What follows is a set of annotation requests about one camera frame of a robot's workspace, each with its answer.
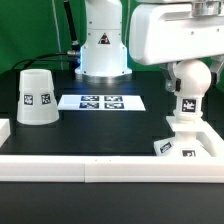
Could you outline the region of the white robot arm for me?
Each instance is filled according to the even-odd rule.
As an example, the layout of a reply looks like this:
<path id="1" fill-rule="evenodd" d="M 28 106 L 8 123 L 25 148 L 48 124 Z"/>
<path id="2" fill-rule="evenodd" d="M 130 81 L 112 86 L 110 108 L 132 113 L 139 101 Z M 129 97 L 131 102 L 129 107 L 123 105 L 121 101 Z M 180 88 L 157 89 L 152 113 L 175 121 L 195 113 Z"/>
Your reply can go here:
<path id="1" fill-rule="evenodd" d="M 91 81 L 121 77 L 127 59 L 159 65 L 166 89 L 181 88 L 175 69 L 182 61 L 211 57 L 211 72 L 224 68 L 224 0 L 135 0 L 129 45 L 121 41 L 121 1 L 85 0 L 87 32 L 76 70 Z"/>

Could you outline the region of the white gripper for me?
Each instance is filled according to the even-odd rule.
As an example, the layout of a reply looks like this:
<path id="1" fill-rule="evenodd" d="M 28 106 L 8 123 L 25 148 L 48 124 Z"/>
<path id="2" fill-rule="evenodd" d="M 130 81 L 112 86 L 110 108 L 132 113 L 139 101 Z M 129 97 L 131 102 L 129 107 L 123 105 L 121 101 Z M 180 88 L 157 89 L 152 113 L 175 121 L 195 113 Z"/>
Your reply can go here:
<path id="1" fill-rule="evenodd" d="M 217 84 L 224 70 L 224 5 L 218 15 L 193 16 L 191 3 L 141 4 L 131 17 L 129 51 L 137 63 L 164 63 L 160 69 L 169 92 L 180 90 L 175 61 L 212 56 L 212 83 Z"/>

